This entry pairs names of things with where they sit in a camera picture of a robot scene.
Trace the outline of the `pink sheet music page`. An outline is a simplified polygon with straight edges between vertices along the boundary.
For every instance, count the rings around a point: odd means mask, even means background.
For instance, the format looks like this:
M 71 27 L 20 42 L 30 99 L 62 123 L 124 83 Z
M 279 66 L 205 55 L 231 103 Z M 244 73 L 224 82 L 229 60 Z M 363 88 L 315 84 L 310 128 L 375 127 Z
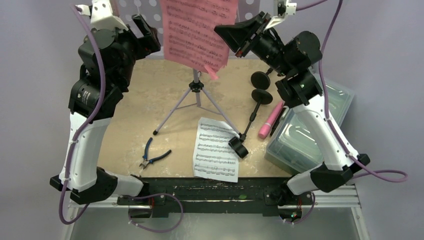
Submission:
M 164 58 L 217 80 L 228 64 L 229 47 L 214 31 L 235 23 L 236 0 L 162 0 Z

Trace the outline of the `lilac music stand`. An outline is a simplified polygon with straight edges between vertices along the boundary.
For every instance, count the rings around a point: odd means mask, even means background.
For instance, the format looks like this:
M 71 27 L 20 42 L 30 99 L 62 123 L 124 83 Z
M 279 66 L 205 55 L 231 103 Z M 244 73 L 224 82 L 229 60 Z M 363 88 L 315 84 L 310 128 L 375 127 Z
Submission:
M 163 15 L 161 10 L 161 0 L 119 0 L 118 7 L 120 9 L 121 17 L 125 23 L 130 23 L 133 14 L 140 14 L 144 19 L 158 31 L 158 38 L 161 43 L 160 53 L 164 56 L 164 45 L 163 45 Z M 248 20 L 252 18 L 254 10 L 259 6 L 257 0 L 237 0 L 237 10 L 235 22 L 242 20 Z M 175 110 L 183 108 L 181 105 L 182 101 L 188 96 L 189 93 L 195 94 L 194 106 L 203 108 L 201 102 L 201 94 L 204 94 L 210 102 L 216 107 L 216 114 L 224 116 L 222 109 L 217 105 L 209 93 L 204 87 L 200 85 L 200 76 L 203 72 L 193 69 L 193 81 L 189 86 L 188 90 L 183 94 L 177 104 L 173 107 L 170 113 L 174 113 Z

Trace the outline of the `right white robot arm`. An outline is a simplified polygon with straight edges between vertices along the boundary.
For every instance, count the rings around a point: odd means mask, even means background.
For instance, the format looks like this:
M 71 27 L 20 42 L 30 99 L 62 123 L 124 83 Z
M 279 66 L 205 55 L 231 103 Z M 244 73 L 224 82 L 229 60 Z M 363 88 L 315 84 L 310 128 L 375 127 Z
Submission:
M 217 25 L 214 32 L 237 57 L 252 52 L 283 76 L 275 84 L 279 96 L 304 123 L 322 153 L 320 165 L 292 176 L 280 186 L 282 200 L 292 204 L 303 193 L 329 193 L 346 184 L 370 163 L 370 158 L 352 147 L 333 123 L 325 83 L 310 71 L 310 66 L 323 57 L 318 37 L 302 31 L 282 43 L 271 22 L 271 16 L 261 12 L 246 21 Z

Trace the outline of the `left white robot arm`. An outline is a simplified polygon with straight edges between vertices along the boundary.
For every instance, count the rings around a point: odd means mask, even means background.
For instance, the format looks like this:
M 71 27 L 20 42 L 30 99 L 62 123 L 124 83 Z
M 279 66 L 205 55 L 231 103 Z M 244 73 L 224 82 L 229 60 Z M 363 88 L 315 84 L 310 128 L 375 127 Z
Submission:
M 101 54 L 105 83 L 101 82 L 99 64 L 91 41 L 86 38 L 78 48 L 82 60 L 79 80 L 72 86 L 69 145 L 73 147 L 70 164 L 50 178 L 58 191 L 70 191 L 71 199 L 80 204 L 104 201 L 112 195 L 129 196 L 138 205 L 146 203 L 149 191 L 141 177 L 120 175 L 98 166 L 102 141 L 115 109 L 128 92 L 136 61 L 161 49 L 157 30 L 144 18 L 132 17 L 142 36 L 126 28 L 91 30 Z

